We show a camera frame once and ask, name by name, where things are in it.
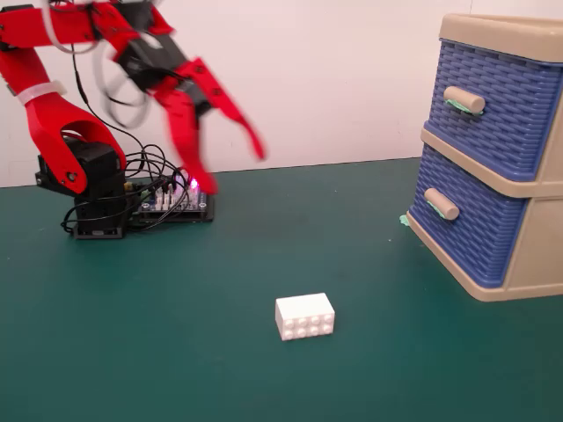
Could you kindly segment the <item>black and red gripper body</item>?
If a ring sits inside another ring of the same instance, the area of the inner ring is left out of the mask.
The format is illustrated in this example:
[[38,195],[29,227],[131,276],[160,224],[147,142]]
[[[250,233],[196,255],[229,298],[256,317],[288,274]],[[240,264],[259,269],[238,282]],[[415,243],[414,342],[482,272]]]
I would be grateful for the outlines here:
[[195,116],[199,119],[211,109],[211,104],[190,76],[179,73],[179,67],[190,61],[170,35],[149,35],[148,38],[154,40],[156,46],[145,38],[131,40],[117,63],[144,93],[155,91],[159,84],[170,77],[172,88],[187,94],[194,102]]

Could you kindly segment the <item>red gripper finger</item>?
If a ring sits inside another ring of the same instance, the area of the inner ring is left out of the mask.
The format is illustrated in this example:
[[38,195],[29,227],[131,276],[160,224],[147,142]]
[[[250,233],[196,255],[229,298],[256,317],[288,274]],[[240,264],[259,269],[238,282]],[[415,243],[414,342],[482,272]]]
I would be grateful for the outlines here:
[[182,167],[204,193],[217,194],[215,178],[206,171],[201,160],[199,120],[192,99],[177,90],[158,90],[153,97],[165,110],[172,143]]
[[246,130],[258,159],[263,160],[266,157],[260,137],[252,124],[201,58],[182,63],[175,69],[175,73],[192,83],[192,87],[188,89],[188,95],[192,98],[196,119],[199,119],[212,108],[220,110],[225,117],[238,123]]

